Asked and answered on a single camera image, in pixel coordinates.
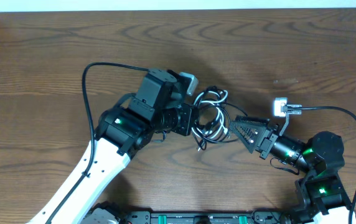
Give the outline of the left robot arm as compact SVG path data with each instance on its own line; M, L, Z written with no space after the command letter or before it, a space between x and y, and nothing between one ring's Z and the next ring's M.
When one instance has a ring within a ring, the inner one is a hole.
M185 103L198 80L189 73L149 69L137 93L104 111L80 162L31 223L80 223L106 186L155 133L188 136L199 115Z

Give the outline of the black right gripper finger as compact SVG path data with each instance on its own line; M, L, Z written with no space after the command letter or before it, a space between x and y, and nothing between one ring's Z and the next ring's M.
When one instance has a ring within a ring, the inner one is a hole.
M230 123L230 131L235 134L250 153L260 145L268 128L268 120L241 120Z
M249 122L249 123L269 123L270 119L237 115L235 121L242 121L242 122Z

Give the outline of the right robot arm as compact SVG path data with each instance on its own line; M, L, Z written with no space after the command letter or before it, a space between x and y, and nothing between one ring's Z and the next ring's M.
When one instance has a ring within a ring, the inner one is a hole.
M230 122L230 132L250 153L278 160L286 172L305 174L295 181L298 205L281 212L279 223L356 223L353 202L339 177L345 165L342 138L323 131L302 142L286 135L286 128L247 116Z

